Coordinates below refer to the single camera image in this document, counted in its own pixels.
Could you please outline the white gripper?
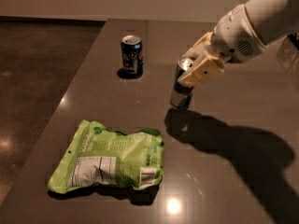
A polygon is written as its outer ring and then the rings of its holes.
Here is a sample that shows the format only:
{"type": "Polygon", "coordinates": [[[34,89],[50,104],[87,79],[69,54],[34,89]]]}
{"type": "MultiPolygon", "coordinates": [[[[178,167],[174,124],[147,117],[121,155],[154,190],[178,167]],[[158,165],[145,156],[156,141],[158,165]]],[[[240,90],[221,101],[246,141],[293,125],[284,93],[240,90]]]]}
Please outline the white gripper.
{"type": "Polygon", "coordinates": [[[221,75],[225,60],[215,50],[229,57],[230,63],[245,63],[263,53],[266,48],[254,30],[246,6],[238,5],[218,21],[213,33],[205,33],[185,52],[182,59],[190,58],[194,61],[178,77],[178,83],[184,87],[193,87],[221,75]]]}

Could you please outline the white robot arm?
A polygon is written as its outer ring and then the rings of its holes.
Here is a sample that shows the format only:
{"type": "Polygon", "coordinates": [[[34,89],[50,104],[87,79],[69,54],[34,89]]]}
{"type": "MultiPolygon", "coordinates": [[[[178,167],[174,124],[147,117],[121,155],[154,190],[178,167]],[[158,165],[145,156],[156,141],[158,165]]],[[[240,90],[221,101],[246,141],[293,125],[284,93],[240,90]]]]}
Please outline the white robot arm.
{"type": "Polygon", "coordinates": [[[178,82],[192,87],[210,80],[227,63],[244,63],[282,36],[296,33],[298,24],[299,0],[249,0],[224,15],[184,54],[194,62],[178,82]]]}

